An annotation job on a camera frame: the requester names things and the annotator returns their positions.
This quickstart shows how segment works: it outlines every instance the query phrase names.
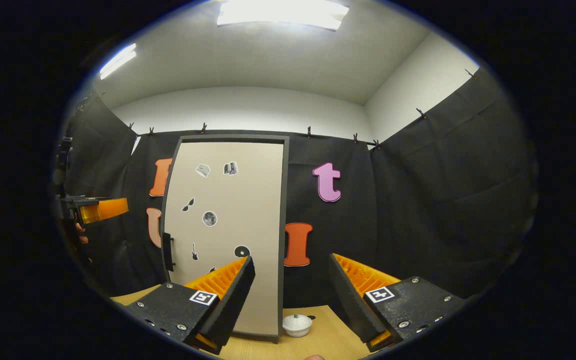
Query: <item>ceiling light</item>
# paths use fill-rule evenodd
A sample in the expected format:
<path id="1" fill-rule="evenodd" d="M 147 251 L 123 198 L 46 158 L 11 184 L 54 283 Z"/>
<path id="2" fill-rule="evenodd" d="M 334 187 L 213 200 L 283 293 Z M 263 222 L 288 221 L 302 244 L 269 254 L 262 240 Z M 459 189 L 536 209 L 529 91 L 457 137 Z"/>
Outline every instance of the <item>ceiling light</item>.
<path id="1" fill-rule="evenodd" d="M 229 0 L 221 5 L 217 25 L 263 21 L 337 30 L 348 10 L 326 0 Z"/>
<path id="2" fill-rule="evenodd" d="M 100 78 L 103 80 L 107 78 L 110 73 L 117 70 L 123 64 L 126 64 L 128 60 L 137 56 L 135 53 L 135 48 L 137 44 L 133 43 L 130 46 L 126 46 L 123 50 L 119 51 L 117 55 L 115 55 L 110 61 L 108 61 L 102 68 L 99 70 L 99 74 L 101 74 Z"/>

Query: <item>white wall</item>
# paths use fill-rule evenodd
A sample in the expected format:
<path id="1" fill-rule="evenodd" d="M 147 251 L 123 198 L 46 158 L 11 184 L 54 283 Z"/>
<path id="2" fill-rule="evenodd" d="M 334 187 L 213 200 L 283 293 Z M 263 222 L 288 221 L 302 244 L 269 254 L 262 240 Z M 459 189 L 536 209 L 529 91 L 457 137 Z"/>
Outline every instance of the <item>white wall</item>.
<path id="1" fill-rule="evenodd" d="M 365 110 L 375 137 L 388 139 L 459 89 L 480 66 L 434 32 L 419 44 L 375 94 Z"/>
<path id="2" fill-rule="evenodd" d="M 301 91 L 258 87 L 199 88 L 142 98 L 112 109 L 139 134 L 200 130 L 311 133 L 372 142 L 364 107 Z"/>

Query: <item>white bowl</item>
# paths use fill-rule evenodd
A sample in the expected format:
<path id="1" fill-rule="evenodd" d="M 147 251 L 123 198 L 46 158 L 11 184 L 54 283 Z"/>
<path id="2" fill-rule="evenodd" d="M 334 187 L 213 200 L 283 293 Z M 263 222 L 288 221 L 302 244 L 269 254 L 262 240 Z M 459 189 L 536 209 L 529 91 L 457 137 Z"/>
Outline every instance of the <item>white bowl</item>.
<path id="1" fill-rule="evenodd" d="M 308 334 L 311 325 L 313 325 L 313 321 L 310 317 L 299 314 L 284 317 L 281 324 L 283 330 L 286 330 L 286 333 L 293 338 L 300 338 Z"/>

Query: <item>beige door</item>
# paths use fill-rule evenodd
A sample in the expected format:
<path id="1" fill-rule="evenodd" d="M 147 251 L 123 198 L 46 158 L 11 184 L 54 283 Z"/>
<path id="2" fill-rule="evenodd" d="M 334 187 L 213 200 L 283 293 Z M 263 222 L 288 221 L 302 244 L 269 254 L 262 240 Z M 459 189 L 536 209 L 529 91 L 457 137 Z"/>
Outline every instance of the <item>beige door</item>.
<path id="1" fill-rule="evenodd" d="M 275 143 L 182 142 L 169 176 L 163 231 L 174 239 L 170 281 L 189 283 L 247 253 L 254 260 L 239 333 L 279 332 L 283 155 Z"/>

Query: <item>white ceiling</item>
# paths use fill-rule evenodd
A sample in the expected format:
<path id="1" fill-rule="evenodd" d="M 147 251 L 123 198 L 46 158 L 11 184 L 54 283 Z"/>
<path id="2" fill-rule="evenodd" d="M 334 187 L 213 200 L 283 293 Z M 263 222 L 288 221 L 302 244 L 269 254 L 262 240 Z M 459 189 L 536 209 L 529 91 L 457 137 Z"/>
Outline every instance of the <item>white ceiling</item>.
<path id="1" fill-rule="evenodd" d="M 137 57 L 94 88 L 113 109 L 207 87 L 272 87 L 365 105 L 429 30 L 375 0 L 350 6 L 337 31 L 290 23 L 217 27 L 222 4 L 177 11 L 140 34 Z"/>

